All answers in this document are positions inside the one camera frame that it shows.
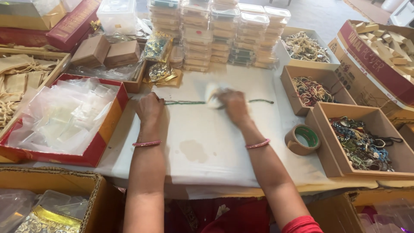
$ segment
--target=woman's arm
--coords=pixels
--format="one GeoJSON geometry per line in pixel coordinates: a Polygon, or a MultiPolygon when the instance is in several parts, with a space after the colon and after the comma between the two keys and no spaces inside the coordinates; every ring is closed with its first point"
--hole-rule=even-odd
{"type": "MultiPolygon", "coordinates": [[[[159,122],[164,99],[154,92],[143,97],[136,106],[141,120],[137,143],[160,140],[159,122]]],[[[135,147],[132,155],[124,233],[164,232],[165,158],[160,145],[135,147]]]]}
{"type": "MultiPolygon", "coordinates": [[[[266,141],[250,118],[244,94],[227,90],[219,95],[225,104],[226,112],[233,123],[241,130],[247,145],[255,145],[266,141]]],[[[295,184],[272,147],[248,150],[256,179],[262,188],[272,209],[279,228],[297,217],[310,215],[302,201],[295,184]]]]}

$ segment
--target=packing tape roll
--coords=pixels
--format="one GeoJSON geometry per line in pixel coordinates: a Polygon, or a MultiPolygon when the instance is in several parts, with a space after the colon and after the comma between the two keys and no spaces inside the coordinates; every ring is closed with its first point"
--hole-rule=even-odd
{"type": "Polygon", "coordinates": [[[297,155],[308,155],[320,146],[320,140],[309,126],[305,124],[297,124],[285,136],[287,148],[297,155]],[[298,141],[296,135],[302,136],[308,145],[303,145],[298,141]]]}

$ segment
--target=table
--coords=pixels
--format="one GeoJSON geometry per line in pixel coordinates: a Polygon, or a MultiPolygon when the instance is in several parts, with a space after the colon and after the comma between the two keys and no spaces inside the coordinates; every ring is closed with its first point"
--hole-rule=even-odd
{"type": "MultiPolygon", "coordinates": [[[[376,188],[375,180],[329,179],[315,153],[298,156],[287,149],[285,134],[304,117],[293,114],[280,76],[274,70],[212,63],[210,72],[185,71],[181,86],[154,87],[154,92],[166,100],[204,100],[209,82],[224,82],[245,92],[246,99],[266,99],[250,103],[250,114],[256,125],[272,142],[300,192],[324,191],[343,187],[376,188]]],[[[134,104],[150,92],[142,86],[142,94],[132,99],[112,135],[97,168],[50,163],[27,163],[22,166],[58,166],[79,171],[95,171],[111,182],[127,187],[132,143],[138,136],[140,121],[134,104]]],[[[255,179],[244,140],[230,122],[224,110],[206,105],[169,105],[163,116],[162,143],[167,156],[166,196],[171,198],[214,198],[262,196],[255,179]]]]}

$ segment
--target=water stain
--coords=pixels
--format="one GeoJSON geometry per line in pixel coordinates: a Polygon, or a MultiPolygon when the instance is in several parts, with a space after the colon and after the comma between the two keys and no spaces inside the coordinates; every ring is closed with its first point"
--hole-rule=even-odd
{"type": "Polygon", "coordinates": [[[180,150],[189,161],[198,161],[199,163],[207,161],[208,156],[204,152],[203,146],[195,140],[180,142],[180,150]]]}

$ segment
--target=brown tape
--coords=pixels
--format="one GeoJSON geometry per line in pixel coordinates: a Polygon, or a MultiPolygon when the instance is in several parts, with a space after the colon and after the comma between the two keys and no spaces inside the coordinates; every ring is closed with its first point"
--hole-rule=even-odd
{"type": "Polygon", "coordinates": [[[295,153],[297,155],[302,155],[302,156],[310,154],[311,152],[313,152],[314,150],[316,150],[320,146],[320,140],[319,140],[318,136],[316,135],[315,131],[313,131],[312,128],[310,128],[309,126],[307,126],[305,124],[295,125],[293,127],[293,129],[286,134],[285,143],[286,143],[286,146],[289,150],[291,150],[293,153],[295,153]],[[314,142],[314,144],[315,144],[314,146],[312,146],[312,147],[305,146],[305,145],[301,144],[298,141],[298,139],[296,138],[296,135],[295,135],[295,131],[300,126],[301,126],[301,128],[306,127],[306,130],[310,130],[311,131],[310,133],[314,134],[314,136],[310,136],[309,138],[307,138],[308,140],[314,142]]]}

